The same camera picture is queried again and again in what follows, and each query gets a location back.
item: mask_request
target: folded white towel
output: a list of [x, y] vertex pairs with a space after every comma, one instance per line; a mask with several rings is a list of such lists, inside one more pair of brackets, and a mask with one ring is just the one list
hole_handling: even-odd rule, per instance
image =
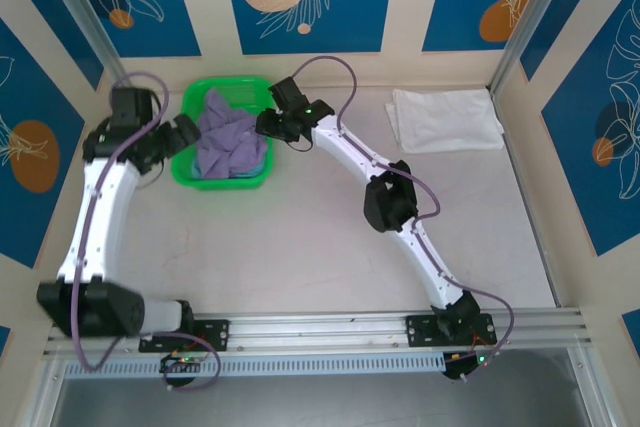
[[393, 91], [386, 104], [396, 140], [403, 152], [498, 150], [504, 129], [486, 89], [451, 92]]

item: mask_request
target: white robotic arm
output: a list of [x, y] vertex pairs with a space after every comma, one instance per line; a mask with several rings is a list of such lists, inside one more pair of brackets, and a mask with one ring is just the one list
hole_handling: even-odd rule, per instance
[[[120, 96], [123, 104], [120, 108], [117, 102], [114, 104], [110, 121], [93, 131], [84, 144], [85, 186], [75, 234], [56, 281], [43, 282], [38, 289], [38, 302], [67, 335], [71, 332], [71, 315], [77, 315], [82, 337], [193, 331], [195, 321], [188, 302], [148, 299], [118, 283], [118, 254], [126, 213], [140, 175], [199, 137], [190, 119], [177, 117], [176, 128], [163, 124], [133, 144], [125, 158], [119, 157], [97, 193], [96, 182], [107, 159], [123, 139], [151, 117], [151, 107], [146, 106], [142, 89], [131, 90], [134, 92]], [[410, 175], [389, 171], [389, 168], [399, 169], [409, 174], [409, 167], [402, 161], [392, 164], [369, 149], [348, 129], [339, 126], [338, 117], [324, 102], [309, 104], [291, 78], [274, 85], [271, 91], [282, 111], [268, 109], [260, 114], [256, 125], [258, 133], [287, 142], [303, 135], [333, 155], [365, 184], [367, 221], [377, 231], [391, 236], [413, 263], [432, 302], [441, 333], [454, 339], [468, 332], [478, 319], [480, 309], [470, 292], [455, 280], [421, 223], [416, 221], [415, 191], [412, 181], [406, 179]], [[76, 278], [89, 201], [96, 195], [93, 222], [83, 246], [81, 275]], [[74, 284], [80, 286], [77, 305], [71, 305], [70, 301]]]
[[[118, 154], [127, 139], [150, 125], [154, 96], [147, 89], [114, 89], [113, 114], [83, 144], [85, 181], [73, 240], [57, 279], [40, 283], [36, 296], [68, 336], [72, 317], [77, 318], [82, 337], [126, 337], [190, 330], [193, 325], [188, 302], [145, 298], [119, 279], [120, 244], [138, 179], [200, 137], [195, 123], [181, 114], [174, 119], [175, 127], [169, 122], [156, 125]], [[109, 160], [112, 155], [118, 155], [117, 160]], [[98, 191], [103, 173], [106, 177]], [[74, 286], [78, 289], [77, 302], [72, 300]]]
[[[337, 116], [335, 115], [320, 119], [318, 125], [311, 130], [311, 134], [314, 145], [322, 147], [333, 155], [365, 185], [369, 183], [372, 177], [379, 177], [386, 172], [379, 164], [389, 165], [390, 163], [389, 160], [369, 149], [346, 127], [343, 126], [341, 130], [338, 130]], [[355, 142], [360, 149], [354, 147], [351, 142], [347, 141], [347, 138], [351, 142]], [[374, 161], [365, 157], [362, 151], [368, 153]], [[433, 247], [422, 227], [422, 223], [416, 223], [414, 228], [414, 220], [415, 217], [411, 217], [404, 222], [400, 232], [390, 230], [386, 234], [398, 243], [414, 265], [434, 307], [444, 310], [447, 305], [455, 304], [462, 297], [463, 292], [462, 289], [445, 280], [445, 278], [454, 279], [453, 274], [445, 266], [445, 263]], [[440, 269], [429, 259], [417, 241], [416, 236], [420, 236], [435, 257]]]
[[293, 78], [270, 89], [279, 111], [258, 116], [256, 131], [285, 142], [300, 136], [338, 159], [365, 184], [364, 215], [371, 227], [391, 236], [414, 265], [424, 285], [437, 324], [448, 339], [469, 333], [479, 319], [473, 295], [455, 279], [418, 221], [409, 166], [390, 163], [340, 124], [340, 116], [322, 100], [309, 102]]

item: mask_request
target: purple cable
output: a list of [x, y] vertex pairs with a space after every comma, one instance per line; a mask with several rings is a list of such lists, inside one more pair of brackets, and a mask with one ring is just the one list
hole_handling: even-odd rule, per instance
[[347, 107], [349, 107], [349, 104], [351, 104], [351, 101], [353, 100], [353, 98], [356, 96], [356, 91], [358, 90], [358, 77], [356, 76], [356, 73], [353, 70], [353, 67], [351, 67], [346, 61], [342, 60], [340, 57], [336, 57], [335, 55], [316, 55], [315, 57], [310, 58], [309, 60], [304, 62], [300, 67], [298, 67], [296, 71], [291, 75], [291, 77], [295, 78], [295, 76], [298, 75], [300, 72], [302, 72], [302, 70], [307, 65], [312, 64], [317, 60], [334, 60], [339, 64], [344, 65], [346, 69], [349, 71], [349, 73], [351, 74], [351, 80], [353, 82], [351, 94], [349, 95], [346, 102], [342, 106], [342, 109], [340, 109], [340, 112], [338, 112], [338, 118], [337, 118], [338, 130], [342, 131], [342, 116], [344, 115], [344, 111], [347, 110]]
[[[351, 95], [349, 95], [349, 97], [347, 98], [346, 102], [344, 103], [344, 105], [340, 109], [340, 112], [338, 112], [337, 124], [338, 124], [338, 131], [340, 132], [340, 134], [344, 137], [344, 139], [347, 142], [349, 142], [349, 144], [351, 144], [351, 146], [353, 146], [353, 148], [355, 148], [358, 152], [360, 152], [367, 160], [369, 160], [371, 162], [375, 162], [375, 164], [380, 168], [383, 168], [385, 170], [388, 170], [389, 172], [393, 172], [394, 174], [400, 175], [402, 177], [405, 177], [405, 178], [411, 180], [412, 182], [418, 184], [429, 195], [429, 197], [431, 198], [431, 200], [433, 201], [433, 203], [435, 205], [435, 210], [433, 212], [428, 213], [428, 214], [423, 214], [423, 215], [417, 216], [414, 219], [413, 224], [412, 224], [412, 227], [414, 229], [415, 229], [416, 225], [418, 224], [418, 222], [420, 222], [421, 220], [429, 219], [429, 218], [435, 217], [436, 215], [440, 214], [440, 211], [441, 211], [440, 201], [438, 200], [438, 197], [433, 192], [433, 190], [431, 190], [431, 188], [425, 182], [423, 182], [421, 179], [417, 178], [416, 176], [414, 176], [412, 174], [404, 172], [404, 171], [402, 171], [400, 169], [395, 169], [395, 168], [393, 168], [393, 167], [391, 167], [389, 165], [383, 164], [382, 162], [375, 161], [375, 159], [366, 150], [364, 150], [360, 145], [358, 145], [358, 143], [356, 141], [354, 141], [351, 137], [349, 137], [349, 135], [346, 134], [345, 132], [342, 132], [342, 116], [344, 115], [344, 112], [347, 110], [347, 107], [349, 107], [349, 105], [351, 104], [351, 101], [355, 97], [356, 91], [358, 90], [358, 78], [356, 76], [356, 73], [353, 70], [353, 68], [346, 61], [340, 59], [339, 57], [335, 57], [333, 55], [318, 55], [318, 56], [313, 57], [313, 58], [307, 60], [306, 62], [304, 62], [300, 67], [298, 67], [296, 69], [296, 71], [293, 73], [293, 75], [291, 77], [295, 77], [307, 65], [311, 64], [312, 62], [315, 62], [316, 60], [321, 60], [321, 59], [335, 60], [336, 62], [339, 62], [340, 64], [344, 65], [347, 68], [347, 70], [349, 71], [349, 73], [351, 74], [351, 78], [353, 79], [353, 89], [351, 91]], [[482, 295], [482, 296], [487, 297], [489, 299], [493, 299], [493, 300], [495, 300], [497, 302], [500, 302], [502, 305], [505, 306], [505, 308], [509, 312], [509, 326], [507, 327], [507, 330], [506, 330], [505, 334], [502, 336], [500, 341], [496, 344], [496, 346], [493, 348], [493, 350], [489, 354], [489, 356], [488, 356], [488, 358], [486, 360], [486, 363], [488, 363], [489, 360], [491, 360], [496, 355], [498, 355], [498, 353], [500, 352], [500, 349], [502, 349], [502, 347], [507, 343], [507, 341], [509, 339], [509, 336], [511, 335], [511, 332], [513, 331], [513, 327], [514, 327], [514, 324], [515, 324], [515, 313], [513, 311], [513, 308], [511, 307], [511, 305], [506, 300], [504, 300], [501, 297], [498, 297], [495, 294], [491, 294], [491, 293], [485, 292], [483, 290], [479, 290], [479, 289], [475, 289], [473, 287], [469, 287], [467, 285], [461, 284], [461, 283], [453, 280], [452, 278], [448, 277], [447, 275], [444, 275], [444, 270], [442, 269], [442, 267], [440, 267], [440, 265], [438, 265], [438, 263], [436, 262], [435, 257], [433, 256], [433, 254], [431, 253], [429, 248], [425, 245], [425, 243], [422, 241], [422, 238], [418, 234], [415, 234], [415, 237], [418, 240], [418, 243], [420, 244], [420, 247], [422, 248], [424, 253], [427, 255], [427, 257], [429, 257], [429, 259], [433, 263], [433, 265], [436, 268], [436, 270], [438, 271], [438, 273], [442, 274], [443, 278], [447, 282], [449, 282], [451, 285], [453, 285], [455, 287], [458, 287], [459, 289], [468, 290], [469, 292], [472, 292], [474, 294]], [[469, 356], [470, 355], [463, 356], [461, 358], [464, 359], [464, 358], [467, 358]]]
[[[153, 129], [156, 125], [158, 125], [158, 123], [160, 123], [160, 120], [162, 119], [162, 117], [166, 113], [167, 108], [169, 107], [169, 89], [168, 89], [167, 85], [162, 81], [162, 79], [160, 79], [160, 77], [158, 77], [158, 76], [156, 76], [154, 74], [151, 74], [150, 72], [142, 72], [142, 71], [141, 72], [131, 72], [129, 74], [126, 74], [126, 75], [122, 76], [120, 79], [118, 79], [113, 84], [113, 86], [111, 87], [111, 91], [109, 93], [109, 101], [111, 101], [112, 94], [113, 94], [113, 89], [115, 87], [118, 87], [118, 86], [122, 85], [124, 82], [129, 80], [131, 77], [135, 77], [135, 76], [143, 76], [143, 77], [147, 77], [147, 78], [150, 78], [152, 80], [155, 80], [160, 85], [160, 87], [162, 88], [163, 100], [162, 100], [162, 105], [160, 106], [159, 112], [153, 117], [153, 119], [151, 119], [151, 121], [149, 123], [144, 125], [138, 132], [136, 132], [131, 137], [129, 137], [127, 140], [125, 140], [113, 152], [113, 154], [111, 154], [111, 156], [107, 160], [107, 163], [105, 164], [104, 168], [102, 169], [102, 172], [100, 172], [100, 175], [98, 176], [98, 180], [96, 182], [94, 191], [92, 192], [92, 195], [91, 195], [91, 199], [89, 200], [89, 205], [87, 207], [87, 214], [86, 214], [86, 217], [85, 217], [85, 220], [84, 220], [84, 224], [82, 226], [82, 234], [80, 236], [80, 244], [78, 246], [78, 257], [77, 257], [77, 260], [76, 260], [76, 270], [75, 270], [75, 274], [74, 274], [74, 277], [73, 277], [73, 286], [72, 286], [72, 289], [71, 289], [71, 338], [73, 340], [73, 348], [74, 348], [74, 350], [76, 352], [76, 355], [78, 356], [78, 360], [80, 361], [80, 364], [82, 365], [82, 367], [88, 372], [96, 372], [96, 371], [100, 370], [102, 368], [102, 366], [104, 365], [104, 363], [109, 358], [109, 356], [111, 355], [111, 353], [113, 352], [113, 349], [116, 347], [118, 342], [120, 342], [120, 340], [122, 340], [121, 338], [114, 339], [113, 342], [111, 343], [111, 345], [109, 345], [109, 347], [105, 351], [105, 353], [102, 356], [102, 358], [100, 359], [100, 361], [96, 365], [89, 364], [89, 361], [87, 360], [87, 357], [86, 357], [86, 354], [84, 352], [84, 349], [82, 348], [82, 342], [80, 340], [80, 332], [79, 332], [80, 329], [79, 329], [79, 326], [78, 326], [78, 303], [79, 303], [79, 296], [80, 296], [80, 281], [82, 279], [82, 268], [85, 265], [85, 254], [86, 254], [86, 251], [87, 251], [87, 242], [88, 242], [88, 239], [89, 239], [89, 231], [91, 229], [91, 221], [93, 219], [93, 214], [95, 212], [96, 203], [97, 203], [98, 198], [99, 198], [100, 189], [102, 188], [102, 185], [104, 184], [104, 181], [107, 178], [107, 174], [109, 173], [109, 170], [111, 169], [113, 164], [116, 163], [116, 161], [118, 160], [118, 157], [120, 157], [120, 155], [127, 148], [129, 148], [131, 145], [133, 145], [134, 142], [136, 142], [137, 140], [142, 138], [144, 135], [149, 133], [151, 131], [151, 129]], [[217, 380], [218, 376], [220, 375], [220, 370], [222, 369], [222, 362], [220, 360], [220, 356], [218, 355], [218, 353], [216, 352], [216, 350], [213, 348], [213, 346], [211, 344], [209, 344], [205, 340], [200, 339], [199, 337], [196, 337], [196, 336], [190, 335], [190, 334], [186, 334], [186, 333], [182, 333], [182, 332], [159, 332], [159, 333], [154, 333], [154, 334], [151, 334], [151, 335], [155, 335], [155, 336], [158, 336], [158, 337], [161, 336], [161, 337], [183, 338], [183, 339], [191, 340], [192, 342], [197, 342], [197, 343], [203, 345], [209, 352], [211, 352], [213, 354], [213, 356], [215, 357], [216, 361], [217, 361], [218, 368], [216, 370], [215, 375], [210, 380], [208, 380], [204, 384], [196, 386], [196, 387], [189, 387], [189, 388], [181, 387], [179, 389], [176, 389], [177, 391], [182, 391], [182, 390], [186, 390], [186, 391], [201, 390], [201, 389], [209, 387], [210, 385], [212, 385]], [[168, 374], [168, 371], [170, 371], [170, 370], [171, 370], [171, 368], [167, 369], [167, 371], [165, 371], [165, 374], [163, 375], [163, 380], [165, 381], [165, 383], [167, 383], [167, 385], [169, 385], [168, 382], [167, 382], [167, 374]]]
[[431, 200], [433, 201], [433, 203], [435, 204], [435, 210], [431, 213], [428, 214], [423, 214], [420, 215], [418, 217], [416, 217], [415, 222], [418, 222], [420, 220], [423, 219], [429, 219], [431, 217], [435, 217], [436, 215], [440, 214], [440, 201], [438, 200], [438, 197], [436, 197], [436, 194], [433, 192], [433, 190], [431, 190], [431, 188], [429, 188], [429, 186], [427, 184], [425, 184], [422, 180], [420, 180], [419, 178], [407, 173], [407, 172], [403, 172], [402, 170], [399, 169], [394, 169], [393, 167], [390, 167], [388, 165], [384, 165], [381, 162], [376, 162], [374, 160], [373, 157], [371, 157], [371, 155], [364, 150], [362, 147], [360, 147], [358, 145], [358, 143], [356, 141], [354, 141], [351, 137], [349, 137], [349, 135], [345, 132], [342, 131], [342, 116], [344, 115], [345, 111], [347, 110], [347, 107], [349, 107], [349, 105], [351, 105], [351, 102], [353, 101], [354, 97], [356, 96], [356, 92], [358, 90], [358, 76], [356, 75], [355, 71], [353, 70], [353, 67], [351, 67], [345, 60], [342, 60], [340, 57], [336, 57], [334, 55], [317, 55], [315, 57], [310, 58], [309, 60], [307, 60], [306, 62], [304, 62], [300, 67], [298, 67], [295, 72], [291, 75], [292, 78], [295, 78], [300, 72], [302, 72], [302, 70], [304, 70], [305, 67], [307, 67], [309, 64], [312, 64], [313, 62], [316, 62], [317, 60], [334, 60], [342, 65], [344, 65], [346, 67], [346, 69], [349, 71], [349, 74], [351, 74], [351, 79], [353, 81], [353, 87], [351, 89], [351, 94], [349, 94], [349, 97], [347, 98], [347, 100], [345, 101], [344, 105], [342, 106], [342, 108], [340, 109], [340, 111], [338, 112], [338, 116], [336, 119], [336, 123], [338, 125], [338, 131], [340, 132], [340, 134], [344, 137], [344, 139], [349, 142], [349, 144], [351, 144], [351, 146], [356, 149], [358, 152], [360, 152], [362, 155], [364, 155], [364, 157], [372, 162], [375, 162], [375, 164], [380, 167], [383, 168], [385, 170], [388, 170], [389, 172], [393, 172], [394, 174], [398, 174], [402, 177], [405, 177], [413, 182], [415, 182], [416, 184], [418, 184], [428, 195], [429, 197], [431, 197]]
[[169, 380], [168, 380], [169, 372], [174, 370], [176, 366], [179, 366], [180, 362], [171, 364], [169, 367], [165, 369], [164, 374], [162, 374], [162, 380], [164, 381], [165, 384], [167, 384], [167, 387], [171, 387], [176, 392], [194, 392], [196, 390], [204, 390], [216, 383], [216, 381], [218, 380], [218, 377], [220, 376], [220, 371], [222, 370], [222, 360], [220, 360], [220, 356], [218, 355], [218, 352], [216, 352], [216, 349], [214, 349], [209, 342], [201, 339], [200, 337], [196, 337], [195, 335], [183, 334], [182, 332], [155, 332], [153, 335], [158, 337], [174, 337], [178, 339], [187, 339], [187, 340], [191, 340], [192, 342], [197, 342], [200, 345], [202, 345], [205, 349], [207, 349], [209, 352], [211, 352], [214, 358], [216, 359], [217, 368], [216, 368], [216, 373], [213, 374], [213, 377], [207, 380], [204, 384], [193, 385], [191, 387], [185, 386], [185, 387], [174, 388], [169, 384]]
[[104, 181], [107, 178], [107, 174], [109, 173], [111, 166], [113, 166], [113, 164], [116, 163], [116, 161], [118, 160], [118, 157], [120, 157], [120, 155], [122, 155], [122, 153], [126, 149], [128, 149], [131, 145], [133, 145], [134, 142], [136, 142], [138, 139], [140, 139], [141, 137], [149, 133], [151, 129], [153, 129], [156, 125], [158, 125], [158, 123], [160, 122], [160, 119], [162, 118], [162, 116], [167, 111], [167, 108], [169, 107], [169, 89], [167, 85], [162, 81], [162, 79], [160, 79], [160, 77], [154, 74], [151, 74], [149, 72], [131, 72], [129, 74], [122, 76], [111, 87], [111, 91], [109, 93], [109, 101], [111, 101], [113, 89], [115, 87], [122, 85], [131, 77], [140, 76], [140, 75], [153, 79], [160, 85], [160, 87], [162, 88], [163, 96], [164, 96], [164, 98], [162, 99], [162, 106], [160, 107], [160, 111], [153, 117], [153, 119], [151, 119], [151, 121], [148, 124], [144, 125], [138, 132], [136, 132], [127, 140], [125, 140], [122, 144], [120, 144], [120, 146], [113, 152], [113, 154], [111, 154], [111, 156], [107, 160], [107, 163], [102, 169], [102, 172], [100, 172], [100, 175], [98, 176], [98, 180], [96, 181], [95, 188], [91, 193], [91, 199], [89, 199], [89, 205], [87, 207], [87, 213], [84, 219], [84, 224], [82, 225], [82, 233], [80, 235], [80, 244], [78, 245], [78, 257], [76, 259], [76, 270], [73, 277], [73, 286], [71, 288], [71, 339], [73, 341], [73, 349], [75, 350], [76, 355], [78, 356], [78, 360], [80, 361], [80, 364], [88, 372], [96, 372], [97, 370], [99, 370], [107, 361], [107, 358], [111, 355], [111, 352], [115, 348], [116, 344], [120, 341], [119, 338], [114, 339], [114, 341], [111, 343], [111, 345], [105, 352], [102, 359], [100, 359], [100, 361], [95, 366], [91, 365], [89, 364], [89, 361], [87, 360], [87, 356], [85, 355], [84, 349], [82, 348], [82, 342], [80, 340], [80, 328], [78, 326], [78, 304], [80, 300], [79, 299], [80, 298], [80, 281], [82, 279], [82, 268], [86, 265], [86, 262], [87, 262], [85, 260], [85, 255], [87, 253], [87, 242], [89, 240], [89, 231], [91, 230], [91, 221], [93, 220], [93, 214], [95, 212], [96, 204], [98, 202], [98, 198], [100, 195], [100, 189], [102, 188], [102, 185], [104, 184]]

